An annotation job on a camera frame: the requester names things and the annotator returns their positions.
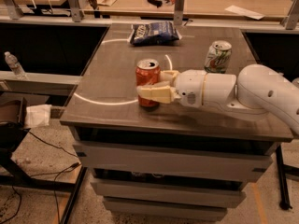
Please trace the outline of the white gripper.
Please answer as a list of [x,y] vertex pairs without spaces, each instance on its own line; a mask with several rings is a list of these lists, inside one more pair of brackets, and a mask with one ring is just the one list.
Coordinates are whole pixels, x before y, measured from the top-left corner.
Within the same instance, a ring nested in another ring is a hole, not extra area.
[[178,99],[183,106],[199,108],[202,105],[205,76],[205,70],[187,70],[182,73],[178,70],[163,70],[159,76],[162,82],[137,86],[136,91],[141,98],[154,102],[170,104]]

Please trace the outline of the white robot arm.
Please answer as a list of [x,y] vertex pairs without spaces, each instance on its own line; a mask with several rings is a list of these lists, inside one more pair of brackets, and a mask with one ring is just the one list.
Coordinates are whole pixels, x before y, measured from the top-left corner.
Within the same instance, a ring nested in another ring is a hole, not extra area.
[[213,107],[243,120],[258,120],[271,113],[299,133],[299,88],[261,64],[248,65],[238,75],[166,70],[158,83],[139,85],[136,91],[158,103]]

